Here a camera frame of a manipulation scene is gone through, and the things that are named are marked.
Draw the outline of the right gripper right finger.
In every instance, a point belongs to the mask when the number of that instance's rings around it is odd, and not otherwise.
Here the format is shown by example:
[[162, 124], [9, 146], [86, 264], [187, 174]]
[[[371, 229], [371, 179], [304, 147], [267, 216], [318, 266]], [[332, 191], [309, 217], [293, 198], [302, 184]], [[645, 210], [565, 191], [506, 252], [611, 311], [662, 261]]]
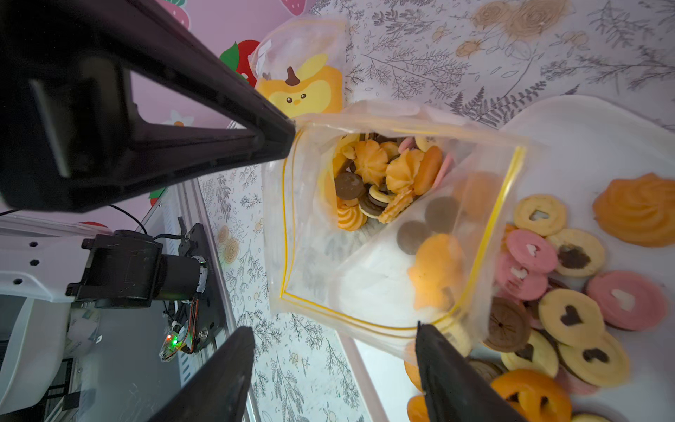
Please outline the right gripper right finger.
[[415, 353], [430, 420], [524, 420], [434, 325], [418, 324]]

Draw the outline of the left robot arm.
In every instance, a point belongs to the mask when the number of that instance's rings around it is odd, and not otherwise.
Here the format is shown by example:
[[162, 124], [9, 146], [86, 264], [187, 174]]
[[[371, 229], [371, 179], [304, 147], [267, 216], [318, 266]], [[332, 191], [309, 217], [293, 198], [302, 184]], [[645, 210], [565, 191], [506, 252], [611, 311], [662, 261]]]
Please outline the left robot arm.
[[[86, 213], [213, 172], [285, 158], [295, 127], [155, 1], [1, 4], [1, 197], [10, 213]], [[203, 348], [216, 285], [201, 223], [179, 251], [144, 230], [49, 227], [1, 238], [1, 293], [24, 303], [1, 344], [1, 411], [49, 399], [73, 304], [189, 301], [160, 354]]]

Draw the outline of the ziploc bag with cookies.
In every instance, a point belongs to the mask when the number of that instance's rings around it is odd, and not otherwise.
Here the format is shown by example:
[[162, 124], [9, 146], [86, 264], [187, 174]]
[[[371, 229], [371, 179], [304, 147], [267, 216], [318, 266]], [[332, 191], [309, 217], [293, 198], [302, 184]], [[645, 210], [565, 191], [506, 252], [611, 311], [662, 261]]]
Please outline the ziploc bag with cookies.
[[289, 119], [344, 108], [348, 21], [307, 15], [269, 33], [249, 64], [255, 89]]

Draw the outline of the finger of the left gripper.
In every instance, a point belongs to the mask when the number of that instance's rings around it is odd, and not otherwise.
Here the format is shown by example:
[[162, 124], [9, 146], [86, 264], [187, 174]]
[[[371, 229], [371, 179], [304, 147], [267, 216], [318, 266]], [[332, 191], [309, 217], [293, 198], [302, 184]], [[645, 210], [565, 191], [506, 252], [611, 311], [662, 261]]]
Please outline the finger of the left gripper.
[[[144, 121], [138, 73], [235, 129]], [[1, 4], [1, 197], [84, 213], [285, 158], [295, 125], [154, 1]]]

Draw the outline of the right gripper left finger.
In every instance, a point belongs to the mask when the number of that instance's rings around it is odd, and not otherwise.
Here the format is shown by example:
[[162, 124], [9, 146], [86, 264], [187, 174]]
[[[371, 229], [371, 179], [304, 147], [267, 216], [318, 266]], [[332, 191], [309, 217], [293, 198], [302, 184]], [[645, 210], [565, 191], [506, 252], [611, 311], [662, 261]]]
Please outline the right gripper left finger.
[[251, 387], [255, 338], [237, 328], [152, 421], [241, 421]]

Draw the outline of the ziploc bag yellow duck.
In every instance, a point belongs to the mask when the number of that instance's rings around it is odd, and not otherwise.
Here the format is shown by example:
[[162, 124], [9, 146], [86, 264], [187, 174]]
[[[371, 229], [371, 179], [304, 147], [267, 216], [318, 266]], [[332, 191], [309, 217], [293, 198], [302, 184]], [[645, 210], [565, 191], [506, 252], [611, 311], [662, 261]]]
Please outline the ziploc bag yellow duck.
[[272, 311], [404, 360], [433, 325], [469, 354], [488, 334], [504, 211], [531, 142], [402, 101], [293, 123], [288, 156], [263, 171]]

